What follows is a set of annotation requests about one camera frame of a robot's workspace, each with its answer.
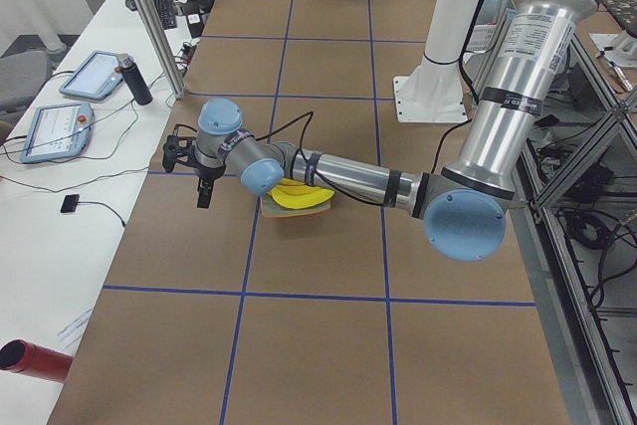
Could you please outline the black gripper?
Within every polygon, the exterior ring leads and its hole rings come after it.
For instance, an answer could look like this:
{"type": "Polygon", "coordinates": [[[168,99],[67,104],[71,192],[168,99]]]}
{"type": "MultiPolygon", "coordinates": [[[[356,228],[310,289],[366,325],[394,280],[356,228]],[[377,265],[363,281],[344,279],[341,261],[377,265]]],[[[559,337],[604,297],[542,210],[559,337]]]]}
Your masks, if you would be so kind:
{"type": "Polygon", "coordinates": [[[196,167],[196,174],[198,176],[198,208],[209,208],[212,198],[212,192],[214,182],[223,176],[225,172],[225,164],[223,162],[216,161],[212,166],[199,162],[196,167]]]}

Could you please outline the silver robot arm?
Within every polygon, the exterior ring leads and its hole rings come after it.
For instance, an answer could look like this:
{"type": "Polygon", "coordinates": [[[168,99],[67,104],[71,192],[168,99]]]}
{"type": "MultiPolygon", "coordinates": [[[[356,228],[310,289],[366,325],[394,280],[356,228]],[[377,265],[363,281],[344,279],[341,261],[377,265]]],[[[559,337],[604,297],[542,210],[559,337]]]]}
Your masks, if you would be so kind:
{"type": "Polygon", "coordinates": [[[399,208],[423,223],[432,246],[462,262],[483,260],[501,246],[513,202],[513,170],[565,57],[576,26],[601,0],[510,0],[513,17],[469,119],[457,158],[414,176],[287,142],[266,143],[243,125],[240,108],[217,99],[198,118],[191,150],[200,203],[210,202],[224,171],[258,196],[334,193],[376,207],[399,208]]]}

